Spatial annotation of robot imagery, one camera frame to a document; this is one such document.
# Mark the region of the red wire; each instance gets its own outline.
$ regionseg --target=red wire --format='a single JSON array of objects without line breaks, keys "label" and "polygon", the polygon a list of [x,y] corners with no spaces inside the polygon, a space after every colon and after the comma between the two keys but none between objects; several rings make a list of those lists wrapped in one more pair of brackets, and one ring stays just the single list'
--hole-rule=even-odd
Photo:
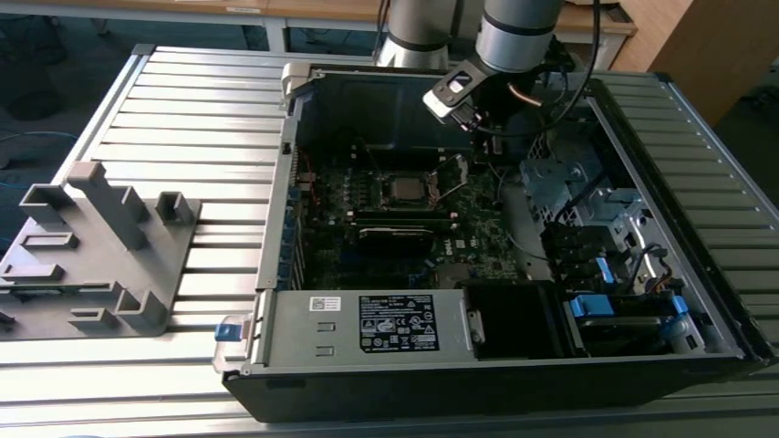
[{"label": "red wire", "polygon": [[302,160],[305,161],[305,167],[308,168],[308,185],[312,189],[313,205],[318,205],[318,199],[316,199],[316,191],[313,190],[312,162],[308,159],[308,154],[304,151],[300,151],[300,154],[302,155]]}]

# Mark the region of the motherboard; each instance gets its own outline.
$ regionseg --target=motherboard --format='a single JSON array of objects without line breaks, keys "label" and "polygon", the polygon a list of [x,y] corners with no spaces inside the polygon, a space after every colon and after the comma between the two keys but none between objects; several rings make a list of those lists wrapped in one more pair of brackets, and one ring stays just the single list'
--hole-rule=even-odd
[{"label": "motherboard", "polygon": [[298,173],[304,287],[448,289],[469,278],[516,278],[497,174],[460,154],[376,155],[350,153]]}]

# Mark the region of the table leg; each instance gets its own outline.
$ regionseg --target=table leg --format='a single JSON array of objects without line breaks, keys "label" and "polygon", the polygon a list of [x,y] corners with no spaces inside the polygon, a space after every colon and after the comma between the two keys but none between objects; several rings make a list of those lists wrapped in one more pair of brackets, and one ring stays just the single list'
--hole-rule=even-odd
[{"label": "table leg", "polygon": [[608,70],[613,60],[617,58],[619,50],[624,44],[625,36],[620,34],[601,34],[600,49],[595,69]]},{"label": "table leg", "polygon": [[262,21],[268,34],[268,48],[270,52],[286,52],[289,47],[289,33],[285,19],[280,16],[266,16]]},{"label": "table leg", "polygon": [[98,36],[108,35],[108,20],[105,18],[90,18],[92,27],[97,31]]}]

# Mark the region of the wooden table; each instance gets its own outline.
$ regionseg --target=wooden table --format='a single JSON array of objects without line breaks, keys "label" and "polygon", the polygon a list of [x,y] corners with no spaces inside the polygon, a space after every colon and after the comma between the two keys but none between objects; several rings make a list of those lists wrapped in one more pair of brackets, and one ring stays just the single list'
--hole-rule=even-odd
[{"label": "wooden table", "polygon": [[[378,3],[380,0],[0,0],[0,13],[264,26],[270,51],[285,52],[290,27],[373,31]],[[465,1],[462,37],[476,37],[481,5],[483,0]],[[565,5],[557,38],[564,43],[589,44],[591,22],[591,8]],[[603,14],[601,29],[596,67],[608,69],[636,27]]]}]

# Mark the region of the metal slotted table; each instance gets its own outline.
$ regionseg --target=metal slotted table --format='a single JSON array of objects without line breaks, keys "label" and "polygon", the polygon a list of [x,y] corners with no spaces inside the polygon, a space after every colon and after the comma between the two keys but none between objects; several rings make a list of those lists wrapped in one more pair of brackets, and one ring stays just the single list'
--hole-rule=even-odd
[{"label": "metal slotted table", "polygon": [[[252,419],[210,365],[213,328],[225,315],[252,308],[284,117],[278,78],[284,64],[294,60],[366,63],[361,57],[176,47],[133,52],[54,182],[62,181],[73,161],[94,160],[104,163],[110,182],[130,184],[141,197],[174,190],[202,200],[170,326],[157,338],[2,343],[0,436],[483,436],[487,430],[516,429],[525,436],[548,436],[549,427],[565,433],[563,428],[573,426],[599,436],[656,436],[731,435],[744,428],[755,434],[775,428],[776,368],[639,408],[396,422],[262,424]],[[768,339],[779,342],[775,210],[731,165],[711,132],[699,128],[700,119],[673,85],[648,75],[599,77]],[[713,191],[701,192],[701,184]]]}]

